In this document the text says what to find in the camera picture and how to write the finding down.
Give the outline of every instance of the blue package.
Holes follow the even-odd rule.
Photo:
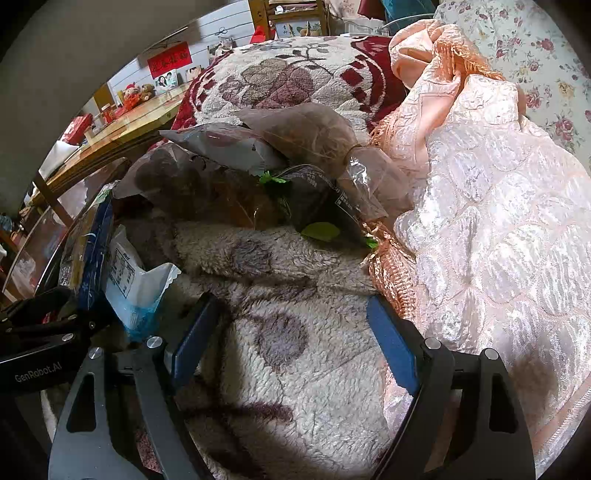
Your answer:
[[[113,229],[112,194],[99,204],[84,250],[84,270],[78,291],[78,308],[90,310],[100,294],[100,279]]]

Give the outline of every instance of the patterned blanket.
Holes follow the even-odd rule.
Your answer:
[[[185,94],[173,129],[241,122],[241,108],[304,102],[333,108],[360,143],[406,96],[390,68],[388,37],[294,37],[236,48],[219,57]]]
[[[389,436],[366,252],[329,250],[291,227],[125,225],[148,268],[183,270],[164,310],[174,316],[206,290],[230,308],[177,397],[215,477],[369,478]]]

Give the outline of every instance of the metal screw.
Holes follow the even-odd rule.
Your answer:
[[[484,350],[484,354],[489,360],[497,360],[499,358],[499,353],[492,348],[487,348]]]
[[[90,349],[90,352],[88,352],[88,356],[93,360],[100,357],[102,354],[103,349],[100,346],[95,346],[94,348]]]
[[[441,342],[436,338],[429,337],[425,340],[425,345],[429,350],[438,350],[441,347]]]
[[[158,348],[162,345],[162,337],[150,337],[148,338],[146,345],[148,345],[148,348]]]

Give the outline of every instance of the green leaf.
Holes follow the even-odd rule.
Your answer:
[[[259,183],[261,185],[264,185],[265,183],[268,183],[270,181],[274,181],[276,183],[286,183],[287,182],[286,179],[274,177],[273,175],[271,175],[271,172],[267,170],[263,175],[261,175],[261,178],[259,179]]]
[[[310,238],[322,240],[323,242],[330,242],[339,236],[340,230],[332,223],[316,222],[306,226],[300,233]]]
[[[368,237],[365,238],[365,243],[371,249],[374,249],[374,248],[376,248],[379,245],[379,243],[377,243],[377,241],[374,240],[373,237],[370,237],[370,236],[368,236]]]

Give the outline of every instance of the plush blanket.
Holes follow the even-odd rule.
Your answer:
[[[389,435],[384,359],[365,317],[374,293],[359,267],[367,252],[328,249],[291,227],[123,223],[147,268],[172,261],[183,270],[162,322],[208,290],[229,307],[177,396],[216,479],[370,478]],[[58,410],[59,393],[50,396]],[[158,470],[141,430],[138,443]]]

